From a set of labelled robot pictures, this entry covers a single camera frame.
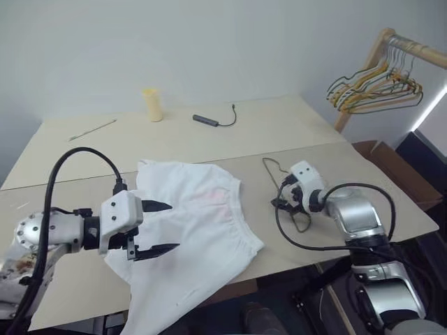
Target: metal rod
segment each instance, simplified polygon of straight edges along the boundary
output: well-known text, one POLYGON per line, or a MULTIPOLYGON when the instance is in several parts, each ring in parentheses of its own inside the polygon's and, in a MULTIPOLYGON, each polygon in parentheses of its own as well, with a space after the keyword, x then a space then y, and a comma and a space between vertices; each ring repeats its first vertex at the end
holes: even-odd
POLYGON ((393 37, 396 37, 393 47, 447 70, 447 54, 397 34, 394 34, 393 37))
POLYGON ((102 124, 102 125, 100 125, 99 127, 96 127, 96 128, 91 129, 91 130, 89 130, 89 131, 85 131, 85 132, 83 132, 82 134, 72 136, 72 137, 70 137, 70 138, 68 139, 67 142, 76 140, 77 138, 82 137, 82 136, 84 136, 84 135, 86 135, 86 134, 93 133, 94 131, 97 131, 98 129, 104 128, 105 126, 108 126, 109 124, 112 124, 112 123, 116 122, 116 120, 117 120, 117 119, 114 119, 114 120, 112 120, 112 121, 110 121, 110 122, 108 122, 108 123, 106 123, 106 124, 102 124))

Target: cardboard box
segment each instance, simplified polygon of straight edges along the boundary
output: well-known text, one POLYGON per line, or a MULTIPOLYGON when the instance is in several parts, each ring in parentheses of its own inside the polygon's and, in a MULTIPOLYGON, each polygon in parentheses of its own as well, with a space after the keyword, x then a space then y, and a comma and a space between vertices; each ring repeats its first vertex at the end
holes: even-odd
POLYGON ((382 170, 423 211, 442 202, 442 194, 385 143, 365 141, 354 143, 353 147, 382 170))

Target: beige table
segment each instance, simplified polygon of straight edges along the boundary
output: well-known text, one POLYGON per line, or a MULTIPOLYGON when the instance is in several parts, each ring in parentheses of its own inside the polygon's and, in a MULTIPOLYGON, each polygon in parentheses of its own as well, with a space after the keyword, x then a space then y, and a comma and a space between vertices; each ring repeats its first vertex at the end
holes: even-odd
MULTIPOLYGON (((45 120, 14 165, 2 189, 45 184, 54 163, 73 147, 93 147, 109 157, 120 172, 136 171, 141 158, 199 163, 265 152, 345 142, 299 96, 235 103, 237 123, 214 128, 192 120, 200 114, 222 123, 233 119, 230 103, 165 111, 161 122, 146 114, 107 114, 45 120), (67 140, 102 124, 105 128, 67 140)), ((110 168, 91 154, 70 158, 59 181, 110 174, 110 168)))
MULTIPOLYGON (((346 181, 371 183, 386 189, 397 207, 395 240, 403 240, 438 229, 394 183, 377 167, 361 157, 346 142, 322 144, 301 149, 245 156, 215 161, 217 165, 242 180, 242 208, 246 221, 254 233, 264 241, 265 248, 245 272, 234 281, 243 281, 278 271, 293 269, 329 260, 343 253, 305 251, 291 246, 278 232, 270 200, 275 188, 265 171, 261 158, 277 159, 283 168, 300 160, 308 160, 329 184, 346 181)), ((281 179, 273 167, 277 180, 281 179)), ((131 188, 135 187, 136 173, 126 174, 131 188)), ((96 213, 102 201, 110 197, 113 177, 97 177, 58 183, 54 191, 54 205, 63 208, 92 207, 96 213)), ((0 253, 12 239, 15 224, 24 216, 41 210, 44 186, 0 191, 2 233, 0 253)), ((374 191, 365 191, 375 204, 386 228, 389 227, 389 205, 374 191)), ((290 236, 313 246, 340 245, 341 237, 329 218, 317 214, 312 227, 298 234, 287 215, 281 216, 290 236)), ((33 318, 31 328, 37 329, 74 322, 98 315, 114 313, 129 307, 129 287, 109 269, 96 251, 83 251, 64 256, 57 264, 54 280, 41 307, 33 318)))

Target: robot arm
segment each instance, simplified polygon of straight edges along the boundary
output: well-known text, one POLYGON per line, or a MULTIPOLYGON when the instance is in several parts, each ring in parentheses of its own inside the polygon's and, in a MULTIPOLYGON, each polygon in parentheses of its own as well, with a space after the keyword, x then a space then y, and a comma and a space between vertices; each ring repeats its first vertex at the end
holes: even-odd
POLYGON ((291 175, 283 183, 282 200, 274 206, 294 214, 320 212, 334 219, 347 246, 362 247, 351 250, 351 270, 360 283, 356 290, 360 318, 373 334, 410 333, 405 322, 419 321, 425 329, 445 329, 434 322, 423 320, 426 312, 404 265, 387 261, 368 252, 380 251, 395 258, 385 230, 372 203, 359 189, 340 188, 329 196, 320 174, 308 162, 302 161, 291 168, 291 175))
MULTIPOLYGON (((23 326, 29 326, 31 316, 36 312, 48 285, 54 275, 56 262, 67 253, 77 253, 81 248, 98 249, 105 255, 109 249, 127 249, 129 260, 155 258, 174 249, 178 244, 153 246, 139 251, 133 242, 138 226, 143 221, 144 211, 161 211, 172 207, 162 202, 141 200, 132 192, 121 191, 101 205, 99 216, 92 216, 91 209, 75 210, 68 214, 60 209, 50 213, 48 253, 43 282, 34 299, 23 326)), ((5 326, 15 317, 27 286, 32 280, 36 265, 41 222, 43 214, 38 212, 22 219, 14 230, 3 262, 0 264, 0 320, 5 326)))

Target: clothing rack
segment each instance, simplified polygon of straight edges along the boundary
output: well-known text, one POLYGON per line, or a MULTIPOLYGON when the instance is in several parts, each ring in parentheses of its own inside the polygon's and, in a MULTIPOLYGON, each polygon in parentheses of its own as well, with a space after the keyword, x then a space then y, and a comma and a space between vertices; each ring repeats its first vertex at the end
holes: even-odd
MULTIPOLYGON (((447 69, 447 54, 443 52, 439 52, 431 47, 426 45, 422 45, 420 43, 409 40, 408 38, 399 36, 396 34, 396 31, 391 28, 385 28, 379 34, 375 44, 373 45, 371 52, 363 66, 363 69, 372 68, 376 66, 383 53, 386 51, 386 47, 388 46, 391 38, 393 37, 393 47, 397 47, 401 50, 404 50, 407 54, 412 54, 419 59, 423 59, 433 65, 439 66, 440 68, 447 69)), ((340 113, 338 119, 334 124, 334 128, 336 131, 341 133, 351 118, 351 114, 349 113, 340 113)))

